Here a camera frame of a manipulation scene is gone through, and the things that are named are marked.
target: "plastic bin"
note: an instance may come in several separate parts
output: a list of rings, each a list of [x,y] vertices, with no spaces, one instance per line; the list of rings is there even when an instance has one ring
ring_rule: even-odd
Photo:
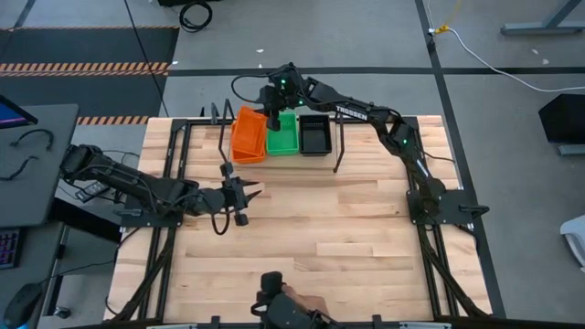
[[[269,155],[291,155],[299,153],[299,133],[296,125],[295,113],[281,113],[278,120],[281,130],[268,130],[266,137],[266,152]]]
[[[235,153],[265,155],[266,116],[242,106],[238,113],[238,124],[232,126],[231,148]]]
[[[231,124],[232,131],[236,130],[237,123],[238,122],[234,122]],[[229,149],[231,151],[231,160],[237,164],[240,164],[240,165],[257,164],[257,163],[264,161],[264,159],[266,158],[266,151],[264,151],[263,147],[262,147],[262,153],[260,156],[245,154],[242,152],[234,151],[233,147],[230,147]]]
[[[328,115],[299,116],[301,154],[325,156],[332,151]]]

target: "black bin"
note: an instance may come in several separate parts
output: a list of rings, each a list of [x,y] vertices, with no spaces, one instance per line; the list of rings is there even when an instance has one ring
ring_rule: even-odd
[[[328,115],[299,115],[299,144],[305,156],[331,153],[331,129]]]
[[[585,143],[585,95],[558,95],[538,115],[549,142]]]

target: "orange bin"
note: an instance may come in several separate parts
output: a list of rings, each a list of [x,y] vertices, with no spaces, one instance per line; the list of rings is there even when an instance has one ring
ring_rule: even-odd
[[[238,113],[238,124],[233,124],[231,149],[235,153],[252,156],[266,155],[266,116],[242,106]]]
[[[236,127],[238,122],[234,122],[231,124],[231,131],[235,132],[236,131]],[[237,164],[241,164],[241,165],[245,165],[245,164],[257,164],[260,163],[262,161],[264,161],[264,158],[266,157],[266,150],[264,147],[262,147],[262,153],[260,156],[258,155],[251,155],[251,154],[245,154],[242,152],[238,152],[238,151],[234,151],[233,146],[230,147],[231,150],[231,160]]]

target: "laptop screen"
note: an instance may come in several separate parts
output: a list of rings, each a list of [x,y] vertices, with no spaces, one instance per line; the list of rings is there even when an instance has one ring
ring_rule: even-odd
[[[0,96],[0,129],[37,123],[35,117],[26,113],[13,102]]]

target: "gray floor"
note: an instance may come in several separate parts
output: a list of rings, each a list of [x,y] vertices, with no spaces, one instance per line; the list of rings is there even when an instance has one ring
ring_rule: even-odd
[[[25,0],[0,5],[0,27],[16,22]],[[431,0],[441,24],[456,0]],[[499,67],[585,66],[585,36],[503,37],[503,23],[542,20],[563,0],[469,0],[452,22],[468,46]],[[156,1],[129,0],[138,25],[174,25],[176,14]],[[214,20],[197,34],[181,31],[173,69],[275,67],[293,61],[305,67],[422,67],[428,54],[416,6],[410,0],[367,5],[339,0],[224,0],[212,3]],[[585,5],[572,19],[585,20]],[[26,26],[128,26],[119,0],[37,0]],[[451,34],[437,37],[444,67],[477,68]],[[403,114],[442,114],[433,76],[349,74],[318,79],[363,100]],[[523,77],[543,88],[585,86],[584,75]],[[165,102],[173,116],[198,115],[213,101],[230,98],[231,77],[169,78]],[[485,216],[496,276],[509,317],[585,323],[585,274],[558,233],[560,224],[585,213],[585,159],[560,158],[543,134],[537,111],[555,93],[538,93],[498,76],[448,76],[449,94],[464,150]],[[241,80],[239,90],[257,96],[261,81]],[[139,152],[144,127],[80,127],[75,143]],[[107,257],[112,250],[104,249]],[[45,319],[43,328],[97,323],[111,269],[74,276],[59,303],[75,317]]]

